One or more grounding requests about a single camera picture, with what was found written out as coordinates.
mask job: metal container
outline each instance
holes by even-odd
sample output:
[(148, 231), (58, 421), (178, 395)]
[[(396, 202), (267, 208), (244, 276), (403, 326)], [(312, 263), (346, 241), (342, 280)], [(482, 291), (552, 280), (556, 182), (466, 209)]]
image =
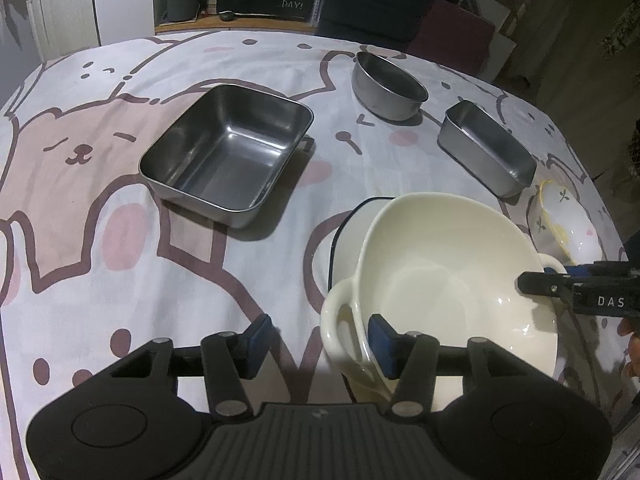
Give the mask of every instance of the metal container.
[(234, 228), (247, 225), (314, 120), (305, 105), (243, 86), (198, 99), (140, 159), (162, 199)]
[(429, 97), (414, 76), (369, 52), (356, 54), (351, 86), (367, 110), (394, 122), (413, 117)]
[(438, 144), (500, 198), (529, 187), (536, 173), (527, 149), (471, 101), (447, 110)]

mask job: rectangular metal container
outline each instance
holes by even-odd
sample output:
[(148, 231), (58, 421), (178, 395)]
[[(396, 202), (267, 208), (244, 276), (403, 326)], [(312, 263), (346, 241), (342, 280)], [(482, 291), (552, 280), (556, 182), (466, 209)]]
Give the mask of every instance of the rectangular metal container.
[(500, 198), (529, 187), (536, 173), (527, 149), (471, 101), (447, 110), (438, 144)]
[(310, 108), (290, 99), (215, 86), (146, 151), (140, 174), (160, 198), (241, 228), (313, 120)]

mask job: small white bowl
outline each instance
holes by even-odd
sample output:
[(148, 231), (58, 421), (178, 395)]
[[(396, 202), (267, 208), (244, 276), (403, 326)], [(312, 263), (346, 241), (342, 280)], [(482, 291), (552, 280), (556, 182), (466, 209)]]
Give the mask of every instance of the small white bowl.
[(536, 249), (563, 265), (591, 264), (602, 259), (598, 234), (571, 192), (555, 180), (545, 180), (527, 215)]

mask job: ceramic bowl handle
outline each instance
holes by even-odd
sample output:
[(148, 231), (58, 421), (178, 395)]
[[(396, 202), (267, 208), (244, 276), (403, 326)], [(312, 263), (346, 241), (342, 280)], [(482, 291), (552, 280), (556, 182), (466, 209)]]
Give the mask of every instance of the ceramic bowl handle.
[(561, 264), (558, 260), (556, 260), (553, 256), (549, 256), (545, 253), (538, 253), (540, 258), (540, 263), (542, 263), (542, 267), (551, 267), (555, 272), (559, 272), (560, 274), (566, 274), (566, 269), (564, 265)]
[(329, 356), (329, 361), (348, 379), (366, 386), (371, 390), (378, 390), (378, 384), (362, 366), (354, 360), (344, 349), (338, 338), (338, 313), (340, 308), (346, 304), (351, 306), (353, 301), (353, 280), (347, 278), (332, 287), (322, 304), (320, 313), (320, 334), (324, 351)]

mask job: ribbed black surface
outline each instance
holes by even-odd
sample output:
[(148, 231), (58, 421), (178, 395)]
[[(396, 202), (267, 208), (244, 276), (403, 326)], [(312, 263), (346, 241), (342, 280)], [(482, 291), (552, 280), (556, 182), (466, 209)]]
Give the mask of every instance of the ribbed black surface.
[(463, 480), (418, 426), (385, 420), (373, 404), (267, 404), (222, 426), (176, 479)]

